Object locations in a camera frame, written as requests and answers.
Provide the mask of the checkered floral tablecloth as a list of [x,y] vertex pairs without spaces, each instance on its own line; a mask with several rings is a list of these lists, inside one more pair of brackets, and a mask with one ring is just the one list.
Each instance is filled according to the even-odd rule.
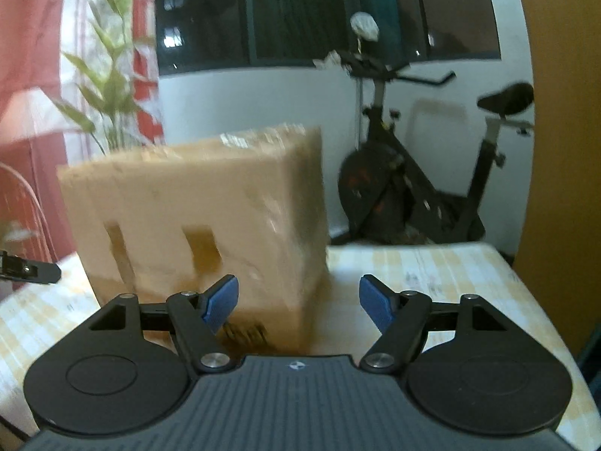
[[[53,285],[25,285],[1,303],[1,415],[20,431],[36,432],[24,402],[23,377],[54,342],[98,309],[80,258],[59,264]],[[600,418],[574,358],[532,293],[494,247],[331,247],[330,286],[318,304],[318,354],[360,357],[378,335],[359,307],[359,279],[372,274],[395,291],[415,290],[435,301],[456,303],[467,293],[484,297],[545,346],[569,370],[574,391],[558,432],[578,450],[600,445]]]

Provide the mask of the cardboard box with plastic liner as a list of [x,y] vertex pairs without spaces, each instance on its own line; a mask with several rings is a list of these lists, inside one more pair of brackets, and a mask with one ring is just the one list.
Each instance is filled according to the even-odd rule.
[[69,226],[98,303],[160,303],[226,275],[225,336],[306,350],[329,242],[319,128],[280,125],[146,147],[59,169]]

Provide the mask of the wooden door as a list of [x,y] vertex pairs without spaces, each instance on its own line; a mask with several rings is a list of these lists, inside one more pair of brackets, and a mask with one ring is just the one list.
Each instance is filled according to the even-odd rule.
[[600,323],[600,0],[521,0],[535,88],[515,271],[572,354]]

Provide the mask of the floral red curtain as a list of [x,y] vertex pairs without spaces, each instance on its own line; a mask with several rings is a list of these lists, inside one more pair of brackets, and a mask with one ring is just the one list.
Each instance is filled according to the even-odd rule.
[[74,244],[60,167],[160,144],[155,0],[1,0],[1,247]]

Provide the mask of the white crumpled cloth on bike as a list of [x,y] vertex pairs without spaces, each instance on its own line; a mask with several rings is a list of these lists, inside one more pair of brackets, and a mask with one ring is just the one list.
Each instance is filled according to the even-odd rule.
[[346,69],[347,65],[344,63],[342,57],[340,56],[340,54],[333,50],[330,51],[325,58],[323,59],[314,59],[313,60],[314,66],[316,67],[316,69],[335,69],[335,68],[341,68],[341,69]]

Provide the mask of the metal pole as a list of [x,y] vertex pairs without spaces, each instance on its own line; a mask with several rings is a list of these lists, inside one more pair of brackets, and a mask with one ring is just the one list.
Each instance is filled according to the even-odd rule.
[[[356,37],[356,55],[362,57],[362,38]],[[362,143],[362,106],[364,106],[364,86],[362,79],[355,77],[355,147]]]

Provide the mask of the white plastic bag on pole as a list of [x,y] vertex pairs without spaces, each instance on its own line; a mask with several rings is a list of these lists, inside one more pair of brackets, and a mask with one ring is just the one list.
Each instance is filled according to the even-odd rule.
[[352,32],[358,39],[367,42],[377,42],[379,40],[380,29],[370,13],[356,12],[350,18],[349,23]]

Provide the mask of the dark window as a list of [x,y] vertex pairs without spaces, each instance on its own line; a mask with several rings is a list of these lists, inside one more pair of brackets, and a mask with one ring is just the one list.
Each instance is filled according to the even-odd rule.
[[356,50],[356,12],[380,29],[362,51],[388,65],[500,55],[491,0],[155,0],[159,71],[309,66]]

